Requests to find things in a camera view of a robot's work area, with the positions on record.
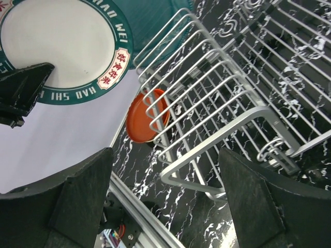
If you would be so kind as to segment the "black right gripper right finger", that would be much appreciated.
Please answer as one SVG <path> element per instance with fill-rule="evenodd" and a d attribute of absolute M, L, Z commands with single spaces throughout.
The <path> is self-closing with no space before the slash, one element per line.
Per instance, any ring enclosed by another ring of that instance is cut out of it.
<path fill-rule="evenodd" d="M 330 192 L 222 148 L 219 164 L 240 247 L 330 247 Z"/>

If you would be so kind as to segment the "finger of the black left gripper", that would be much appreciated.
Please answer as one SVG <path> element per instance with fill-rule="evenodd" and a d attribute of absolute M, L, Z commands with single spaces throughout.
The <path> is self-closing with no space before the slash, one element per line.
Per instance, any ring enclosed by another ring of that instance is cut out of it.
<path fill-rule="evenodd" d="M 1 124 L 24 125 L 23 118 L 35 107 L 54 69 L 51 63 L 41 63 L 1 73 Z"/>

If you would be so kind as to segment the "white plate green rim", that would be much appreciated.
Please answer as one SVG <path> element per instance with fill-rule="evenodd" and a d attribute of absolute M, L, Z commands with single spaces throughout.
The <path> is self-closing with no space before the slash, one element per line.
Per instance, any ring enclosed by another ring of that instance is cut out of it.
<path fill-rule="evenodd" d="M 41 103 L 105 95 L 127 73 L 132 54 L 130 26 L 113 1 L 1 1 L 1 73 L 52 64 Z"/>

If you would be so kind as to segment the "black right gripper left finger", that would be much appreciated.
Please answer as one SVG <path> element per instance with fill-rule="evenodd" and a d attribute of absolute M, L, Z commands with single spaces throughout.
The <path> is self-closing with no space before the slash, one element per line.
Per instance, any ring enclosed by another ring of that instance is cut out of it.
<path fill-rule="evenodd" d="M 1 247 L 93 247 L 112 172 L 106 147 L 1 194 Z"/>

